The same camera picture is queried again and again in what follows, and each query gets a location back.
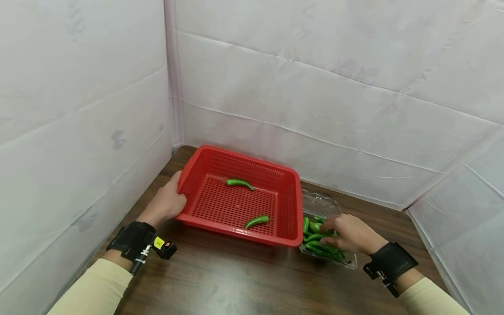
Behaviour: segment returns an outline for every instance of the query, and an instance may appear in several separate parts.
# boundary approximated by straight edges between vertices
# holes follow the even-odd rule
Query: left hand
[[[175,173],[170,181],[158,190],[137,221],[149,223],[157,229],[165,220],[176,217],[182,212],[187,199],[177,191],[180,174],[182,171]]]

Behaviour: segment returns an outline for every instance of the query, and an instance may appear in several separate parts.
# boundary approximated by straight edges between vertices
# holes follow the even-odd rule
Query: forearm
[[[419,273],[418,270],[410,269],[397,278],[395,287],[399,294],[401,294],[423,278],[425,278],[424,275]]]
[[[157,228],[162,218],[146,209],[137,221]],[[49,315],[113,314],[133,277],[130,274],[133,262],[121,254],[119,250],[108,250],[59,299]]]
[[[432,281],[414,269],[410,271],[415,271],[421,279],[404,290],[398,298],[410,315],[469,315],[463,307]],[[408,277],[410,278],[408,281],[412,282],[416,276],[408,275]]]

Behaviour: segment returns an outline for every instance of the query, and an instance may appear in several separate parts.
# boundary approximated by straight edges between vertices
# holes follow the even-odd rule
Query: green chili pepper
[[[254,191],[254,187],[252,187],[248,182],[241,180],[241,179],[228,179],[226,181],[226,185],[228,186],[245,186],[251,191]]]
[[[309,242],[311,242],[311,241],[313,241],[313,240],[319,240],[319,239],[322,239],[322,238],[324,238],[324,237],[327,237],[327,235],[323,235],[323,234],[312,234],[312,235],[310,235],[310,236],[306,237],[306,238],[304,239],[304,242],[305,242],[305,243],[309,243]]]
[[[245,229],[249,229],[256,224],[266,223],[269,220],[270,220],[270,217],[268,217],[268,216],[254,218],[254,219],[247,222],[247,224],[245,225]]]
[[[328,252],[330,254],[333,254],[333,255],[339,255],[340,252],[341,252],[336,247],[325,246],[325,245],[320,244],[320,242],[318,240],[310,241],[307,244],[310,245],[310,246],[316,247],[316,248],[318,248],[320,250],[326,251],[326,252]]]
[[[339,261],[341,259],[340,255],[334,255],[334,254],[328,253],[326,251],[320,250],[320,249],[318,249],[318,248],[316,248],[314,246],[311,246],[309,244],[305,244],[304,246],[310,252],[312,252],[314,254],[317,254],[318,256],[321,256],[321,257],[324,257],[324,258],[329,258],[329,259],[336,260],[336,261]]]
[[[307,217],[303,218],[303,232],[308,232],[308,224],[310,223],[310,219]]]
[[[320,226],[322,223],[319,222],[310,222],[309,224],[310,230],[313,231],[313,233],[319,233],[320,232]]]
[[[318,223],[322,223],[322,224],[324,224],[326,222],[326,220],[324,218],[321,218],[321,217],[313,216],[313,219],[315,221],[317,221]]]

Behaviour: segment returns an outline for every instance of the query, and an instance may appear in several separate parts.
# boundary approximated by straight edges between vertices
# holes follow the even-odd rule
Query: right hand
[[[351,253],[371,255],[388,243],[367,224],[350,214],[332,216],[320,226],[322,232],[331,229],[338,231],[338,236],[323,238],[320,244],[335,246]]]

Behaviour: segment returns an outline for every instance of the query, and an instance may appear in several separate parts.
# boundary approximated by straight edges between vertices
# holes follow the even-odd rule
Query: white fabric wall
[[[452,296],[473,314],[502,314],[504,138],[408,212]]]
[[[399,210],[502,133],[501,2],[167,2],[188,144]]]
[[[41,314],[171,154],[163,3],[0,2],[0,313]]]

